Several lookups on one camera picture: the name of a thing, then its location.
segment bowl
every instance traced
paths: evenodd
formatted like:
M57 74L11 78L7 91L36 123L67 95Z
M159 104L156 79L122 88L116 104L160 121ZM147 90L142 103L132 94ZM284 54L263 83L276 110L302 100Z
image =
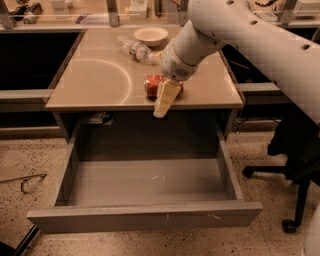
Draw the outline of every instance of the bowl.
M148 47L159 46L168 36L168 31L160 27L143 27L134 31L134 37Z

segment chair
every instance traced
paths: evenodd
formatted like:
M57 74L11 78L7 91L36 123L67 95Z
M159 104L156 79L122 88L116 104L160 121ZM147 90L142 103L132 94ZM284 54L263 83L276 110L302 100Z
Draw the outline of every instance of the chair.
M282 221L285 233L294 233L301 225L310 183L314 182L320 186L319 136L319 127L292 105L268 146L268 155L287 155L285 166L247 166L242 171L247 178L255 172L279 173L299 185L295 219Z

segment desk surface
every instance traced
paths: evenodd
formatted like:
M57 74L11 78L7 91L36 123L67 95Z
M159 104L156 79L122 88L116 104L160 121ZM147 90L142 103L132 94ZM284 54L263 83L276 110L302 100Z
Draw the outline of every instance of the desk surface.
M132 60L118 51L114 40L124 34L133 38L137 27L88 29L53 91L46 107L51 111L152 110L144 78L160 74L160 66ZM166 26L162 50L180 30ZM198 71L184 82L184 92L172 109L221 109L242 106L239 94L219 53L207 57Z

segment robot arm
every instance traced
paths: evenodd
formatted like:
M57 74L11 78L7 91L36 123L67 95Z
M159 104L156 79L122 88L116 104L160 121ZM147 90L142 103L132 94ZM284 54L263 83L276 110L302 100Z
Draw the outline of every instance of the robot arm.
M162 73L187 80L230 44L320 125L320 46L256 17L241 0L189 0L190 20L163 52Z

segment cabinet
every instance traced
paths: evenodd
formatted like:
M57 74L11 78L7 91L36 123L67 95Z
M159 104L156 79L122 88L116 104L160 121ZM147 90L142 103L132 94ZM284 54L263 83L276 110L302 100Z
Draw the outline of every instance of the cabinet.
M179 27L167 29L173 37ZM68 141L59 189L50 209L27 217L48 233L249 225L262 207L245 202L225 145L242 101L219 53L185 83L167 117L154 119L143 80L159 67L114 50L114 37L134 30L86 31L46 105ZM129 86L110 96L122 79ZM95 111L115 113L112 124L89 124Z

